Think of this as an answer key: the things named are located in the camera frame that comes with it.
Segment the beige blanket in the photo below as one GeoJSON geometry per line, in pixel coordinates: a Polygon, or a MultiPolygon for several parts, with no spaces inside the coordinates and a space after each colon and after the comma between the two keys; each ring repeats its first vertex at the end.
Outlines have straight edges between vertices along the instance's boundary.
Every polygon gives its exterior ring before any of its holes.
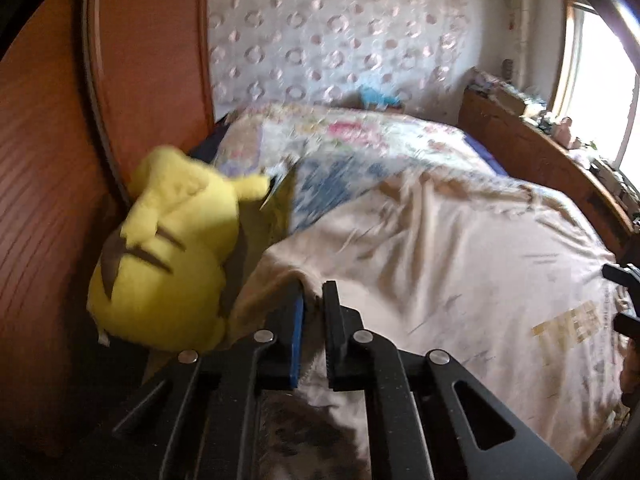
{"type": "MultiPolygon", "coordinates": [[[[620,399],[622,358],[611,329],[613,256],[583,217],[524,184],[407,170],[272,246],[241,291],[230,339],[261,325],[290,279],[312,298],[336,280],[341,303],[398,348],[443,348],[565,460],[579,468],[620,399]]],[[[350,428],[367,455],[359,393],[326,386],[316,307],[307,313],[297,395],[350,428]]]]}

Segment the patterned wallpaper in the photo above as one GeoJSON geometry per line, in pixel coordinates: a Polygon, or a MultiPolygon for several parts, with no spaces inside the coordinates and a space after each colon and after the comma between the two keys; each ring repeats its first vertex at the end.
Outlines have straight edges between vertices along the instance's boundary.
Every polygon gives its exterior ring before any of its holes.
{"type": "MultiPolygon", "coordinates": [[[[495,29],[488,41],[496,42],[500,25],[490,7],[500,4],[207,0],[216,116],[265,100],[349,105],[368,85],[400,97],[408,113],[455,121],[461,81],[478,64],[487,22],[495,29]]],[[[499,65],[498,52],[488,56],[499,65]]]]}

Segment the wooden furniture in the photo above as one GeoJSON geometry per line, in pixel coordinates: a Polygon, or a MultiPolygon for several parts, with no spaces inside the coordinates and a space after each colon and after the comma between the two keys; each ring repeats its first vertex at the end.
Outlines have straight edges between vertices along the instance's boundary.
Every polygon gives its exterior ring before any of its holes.
{"type": "Polygon", "coordinates": [[[562,191],[587,217],[617,258],[633,235],[625,211],[589,171],[568,157],[567,150],[499,104],[466,90],[458,127],[482,142],[515,178],[562,191]]]}
{"type": "Polygon", "coordinates": [[[0,442],[57,456],[140,384],[88,280],[142,156],[210,131],[205,21],[204,0],[44,0],[0,59],[0,442]]]}
{"type": "Polygon", "coordinates": [[[88,90],[120,188],[151,146],[212,131],[206,0],[83,0],[88,90]]]}

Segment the pikachu plush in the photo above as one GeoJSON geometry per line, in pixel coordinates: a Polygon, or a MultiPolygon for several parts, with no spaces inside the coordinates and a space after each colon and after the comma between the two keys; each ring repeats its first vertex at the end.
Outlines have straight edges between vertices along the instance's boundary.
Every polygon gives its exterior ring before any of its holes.
{"type": "Polygon", "coordinates": [[[269,179],[230,179],[171,146],[154,149],[132,176],[137,199],[109,236],[87,308],[107,334],[144,346],[205,352],[223,338],[222,263],[238,238],[238,201],[259,200],[269,179]]]}

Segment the metal bolt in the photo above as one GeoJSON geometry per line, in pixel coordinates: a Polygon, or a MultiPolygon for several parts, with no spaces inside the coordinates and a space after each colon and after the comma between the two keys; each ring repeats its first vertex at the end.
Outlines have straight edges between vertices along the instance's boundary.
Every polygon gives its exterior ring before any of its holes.
{"type": "Polygon", "coordinates": [[[353,333],[353,339],[358,343],[371,343],[373,341],[373,334],[369,330],[358,330],[353,333]]]}
{"type": "Polygon", "coordinates": [[[445,365],[451,361],[449,354],[444,350],[434,350],[433,352],[430,352],[429,359],[436,365],[445,365]]]}
{"type": "Polygon", "coordinates": [[[195,350],[183,350],[178,354],[178,361],[183,365],[190,365],[198,360],[198,353],[195,350]]]}
{"type": "Polygon", "coordinates": [[[254,334],[254,339],[258,343],[268,343],[269,341],[273,341],[273,332],[266,329],[258,330],[258,332],[254,334]]]}

